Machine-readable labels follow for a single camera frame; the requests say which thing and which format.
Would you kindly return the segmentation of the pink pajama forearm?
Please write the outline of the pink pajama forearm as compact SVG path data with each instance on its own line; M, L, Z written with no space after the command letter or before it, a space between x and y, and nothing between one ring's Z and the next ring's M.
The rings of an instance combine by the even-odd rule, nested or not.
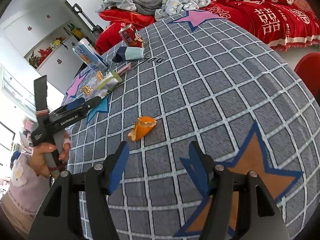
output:
M27 239L32 223L50 186L29 166L31 155L14 161L9 189L1 198L1 231L5 239Z

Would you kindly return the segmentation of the person left hand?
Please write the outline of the person left hand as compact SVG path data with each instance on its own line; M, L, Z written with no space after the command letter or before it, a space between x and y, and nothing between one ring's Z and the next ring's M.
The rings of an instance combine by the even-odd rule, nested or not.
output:
M71 141L66 131L63 132L63 140L59 141L58 147L42 142L33 148L29 166L37 176L57 178L57 172L65 170L71 149Z

